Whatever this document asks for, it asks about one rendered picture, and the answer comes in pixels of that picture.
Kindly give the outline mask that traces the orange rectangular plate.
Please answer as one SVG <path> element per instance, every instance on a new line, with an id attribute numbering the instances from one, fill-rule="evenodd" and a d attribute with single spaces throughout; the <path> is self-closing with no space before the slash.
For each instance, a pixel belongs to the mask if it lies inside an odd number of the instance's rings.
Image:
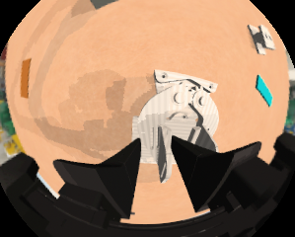
<path id="1" fill-rule="evenodd" d="M 22 70 L 21 70 L 21 91 L 20 94 L 22 96 L 22 98 L 27 99 L 28 95 L 29 95 L 29 74 L 30 74 L 30 64 L 32 64 L 32 61 L 30 60 L 31 58 L 29 58 L 28 60 L 22 60 Z"/>

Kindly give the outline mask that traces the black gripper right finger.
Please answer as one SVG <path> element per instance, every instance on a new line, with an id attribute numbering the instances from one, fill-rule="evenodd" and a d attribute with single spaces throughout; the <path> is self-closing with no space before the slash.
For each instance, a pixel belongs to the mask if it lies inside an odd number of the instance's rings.
<path id="1" fill-rule="evenodd" d="M 172 135 L 172 154 L 175 155 L 176 165 L 184 179 L 189 194 L 187 196 L 190 197 L 195 213 L 209 208 L 207 205 L 221 190 L 230 171 L 257 157 L 261 144 L 257 141 L 225 153 L 215 153 Z"/>

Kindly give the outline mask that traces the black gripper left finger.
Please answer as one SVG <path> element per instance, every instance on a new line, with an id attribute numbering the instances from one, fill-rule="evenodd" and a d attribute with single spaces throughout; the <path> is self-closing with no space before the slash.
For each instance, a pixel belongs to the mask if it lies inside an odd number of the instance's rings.
<path id="1" fill-rule="evenodd" d="M 130 220 L 138 170 L 142 158 L 142 138 L 135 138 L 126 147 L 104 162 L 69 162 L 55 159 L 53 169 L 64 183 L 103 193 L 122 218 Z"/>

